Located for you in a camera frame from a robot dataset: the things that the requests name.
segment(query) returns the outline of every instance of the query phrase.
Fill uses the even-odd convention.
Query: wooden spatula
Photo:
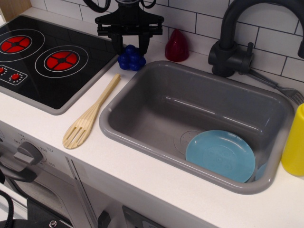
[[[70,126],[62,140],[65,148],[74,149],[85,142],[91,132],[101,105],[113,91],[119,80],[120,74],[116,74],[98,100]]]

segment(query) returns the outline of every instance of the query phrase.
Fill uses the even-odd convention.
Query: black cable
[[[149,6],[146,6],[146,5],[144,4],[143,0],[141,0],[142,6],[144,6],[144,7],[147,8],[147,9],[151,9],[151,8],[155,5],[155,3],[156,3],[156,0],[154,0]]]
[[[85,4],[90,7],[90,9],[94,10],[97,13],[104,13],[108,10],[110,4],[111,4],[111,0],[105,0],[105,5],[104,8],[96,5],[95,2],[93,2],[92,0],[84,0]]]
[[[3,196],[7,202],[9,203],[9,214],[8,214],[8,219],[6,220],[5,226],[4,228],[12,228],[13,227],[13,217],[14,217],[14,204],[13,204],[13,200],[11,199],[11,197],[0,190],[0,195]]]

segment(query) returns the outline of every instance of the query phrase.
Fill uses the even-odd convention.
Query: toy stove
[[[0,28],[0,92],[62,114],[115,56],[108,40],[19,16]]]

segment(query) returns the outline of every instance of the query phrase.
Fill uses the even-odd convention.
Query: silver fork
[[[290,100],[295,102],[297,105],[301,105],[304,103],[304,97],[303,95],[296,89],[293,88],[287,88],[280,86],[276,81],[271,80],[270,78],[260,74],[259,72],[251,69],[247,75],[261,83],[264,83],[267,86],[270,86],[278,91],[280,91],[282,94],[287,96]]]

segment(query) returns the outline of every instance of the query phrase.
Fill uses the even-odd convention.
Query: blue plate
[[[195,136],[186,149],[186,160],[237,182],[246,182],[256,166],[249,145],[237,135],[220,130]]]

